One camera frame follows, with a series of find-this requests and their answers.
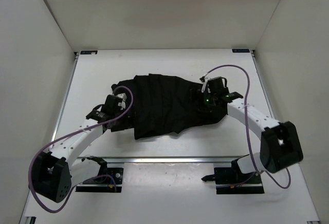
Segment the black skirt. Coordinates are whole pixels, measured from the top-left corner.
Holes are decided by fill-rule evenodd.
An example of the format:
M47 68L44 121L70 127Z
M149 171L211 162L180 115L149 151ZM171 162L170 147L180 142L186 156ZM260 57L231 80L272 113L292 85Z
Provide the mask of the black skirt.
M190 102L190 90L201 86L201 83L176 76L149 74L120 81L112 88L118 86L125 88L117 90L117 93L131 91L133 94L133 106L121 119L127 123L126 129L134 130L136 140L179 134L191 127L220 122L205 118Z

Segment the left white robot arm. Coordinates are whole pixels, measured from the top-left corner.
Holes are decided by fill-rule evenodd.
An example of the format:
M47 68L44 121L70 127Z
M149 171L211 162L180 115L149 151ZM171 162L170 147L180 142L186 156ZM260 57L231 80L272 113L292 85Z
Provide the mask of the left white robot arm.
M107 163L101 157L81 154L132 108L131 91L108 95L104 104L92 109L74 132L51 142L34 156L29 166L28 184L36 201L38 196L59 203L74 187L86 180L101 182L109 178Z

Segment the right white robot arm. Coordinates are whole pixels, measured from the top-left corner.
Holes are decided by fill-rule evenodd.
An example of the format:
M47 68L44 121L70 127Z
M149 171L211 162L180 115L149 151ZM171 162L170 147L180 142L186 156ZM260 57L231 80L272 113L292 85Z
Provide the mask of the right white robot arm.
M303 160L297 129L291 122L280 122L252 105L238 92L230 92L227 79L201 77L202 86L191 92L191 100L207 119L221 120L228 115L245 125L260 140L260 151L236 159L230 171L236 183L244 182L249 173L276 173Z

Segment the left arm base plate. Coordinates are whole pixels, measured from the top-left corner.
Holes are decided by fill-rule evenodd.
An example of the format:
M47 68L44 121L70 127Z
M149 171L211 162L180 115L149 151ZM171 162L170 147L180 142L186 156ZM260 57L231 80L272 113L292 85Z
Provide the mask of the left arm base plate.
M88 179L75 188L81 193L121 193L124 176L123 163L108 163L104 177Z

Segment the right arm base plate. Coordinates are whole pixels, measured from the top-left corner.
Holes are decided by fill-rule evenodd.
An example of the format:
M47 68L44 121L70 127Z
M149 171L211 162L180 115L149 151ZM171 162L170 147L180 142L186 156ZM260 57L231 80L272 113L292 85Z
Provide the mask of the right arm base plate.
M201 178L203 182L214 182L217 195L264 194L261 176L256 172L247 174L235 169L231 163L214 163L213 173Z

